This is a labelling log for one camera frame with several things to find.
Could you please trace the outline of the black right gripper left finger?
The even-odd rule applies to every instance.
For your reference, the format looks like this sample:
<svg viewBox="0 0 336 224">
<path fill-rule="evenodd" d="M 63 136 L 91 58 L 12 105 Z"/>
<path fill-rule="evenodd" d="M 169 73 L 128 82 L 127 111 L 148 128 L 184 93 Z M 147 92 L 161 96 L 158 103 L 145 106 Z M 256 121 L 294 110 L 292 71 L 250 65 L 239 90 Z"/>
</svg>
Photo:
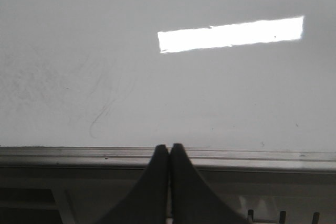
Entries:
<svg viewBox="0 0 336 224">
<path fill-rule="evenodd" d="M 158 145 L 131 191 L 97 223 L 166 223 L 168 182 L 169 152 Z"/>
</svg>

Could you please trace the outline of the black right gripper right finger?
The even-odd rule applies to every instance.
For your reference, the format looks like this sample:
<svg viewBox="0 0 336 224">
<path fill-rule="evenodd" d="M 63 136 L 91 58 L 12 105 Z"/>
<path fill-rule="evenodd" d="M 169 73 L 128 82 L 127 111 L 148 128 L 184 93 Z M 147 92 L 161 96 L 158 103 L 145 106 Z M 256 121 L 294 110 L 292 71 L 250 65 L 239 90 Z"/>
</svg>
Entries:
<svg viewBox="0 0 336 224">
<path fill-rule="evenodd" d="M 248 223 L 204 182 L 182 144 L 173 145 L 170 166 L 174 223 Z"/>
</svg>

